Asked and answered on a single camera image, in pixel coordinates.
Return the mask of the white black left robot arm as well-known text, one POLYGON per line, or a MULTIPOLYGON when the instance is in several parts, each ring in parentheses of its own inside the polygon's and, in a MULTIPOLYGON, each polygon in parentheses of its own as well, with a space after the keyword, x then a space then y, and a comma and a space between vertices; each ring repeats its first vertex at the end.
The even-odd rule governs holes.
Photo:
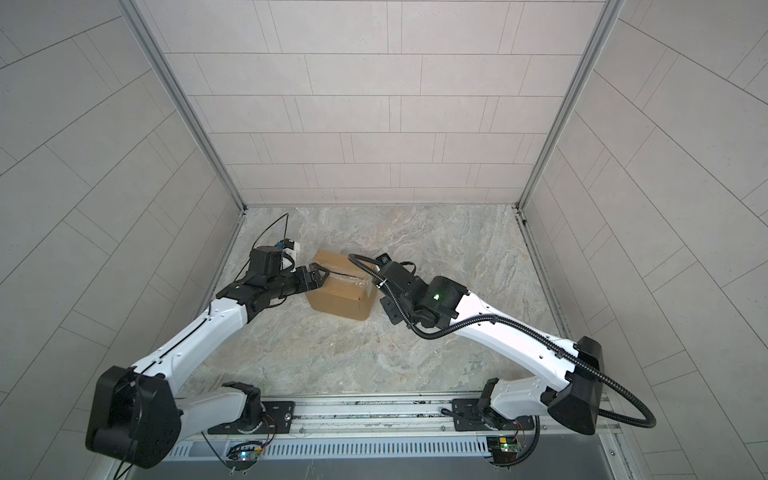
POLYGON ((251 433, 263 423, 259 388, 229 382, 203 395, 179 398, 190 374, 225 340, 262 311, 323 286, 329 272, 295 262, 297 243, 251 250, 248 268, 164 345, 129 367, 113 366, 97 380, 85 446, 141 468, 159 464, 175 445, 219 425, 251 433))

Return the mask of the brown cardboard express box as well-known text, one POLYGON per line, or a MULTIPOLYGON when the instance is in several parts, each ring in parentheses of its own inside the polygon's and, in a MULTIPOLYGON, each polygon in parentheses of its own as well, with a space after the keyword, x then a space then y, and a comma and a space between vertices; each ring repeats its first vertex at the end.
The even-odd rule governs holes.
POLYGON ((326 268, 329 276, 321 288, 306 293, 310 306, 319 312, 366 320, 377 296, 372 277, 339 253, 319 250, 312 262, 326 268))

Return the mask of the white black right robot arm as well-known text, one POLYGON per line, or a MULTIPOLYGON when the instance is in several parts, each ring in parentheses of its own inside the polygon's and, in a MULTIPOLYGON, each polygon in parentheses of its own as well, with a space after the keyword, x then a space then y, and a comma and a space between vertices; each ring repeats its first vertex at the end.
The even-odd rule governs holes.
POLYGON ((477 410, 488 428, 522 428, 547 414, 577 433, 595 433, 602 385, 589 370, 603 366, 596 340, 584 336, 572 341, 542 332, 447 277, 425 282, 406 263, 386 254, 374 263, 376 283, 384 294, 382 306, 392 323, 403 322, 421 337, 457 334, 531 372, 526 380, 486 382, 477 410))

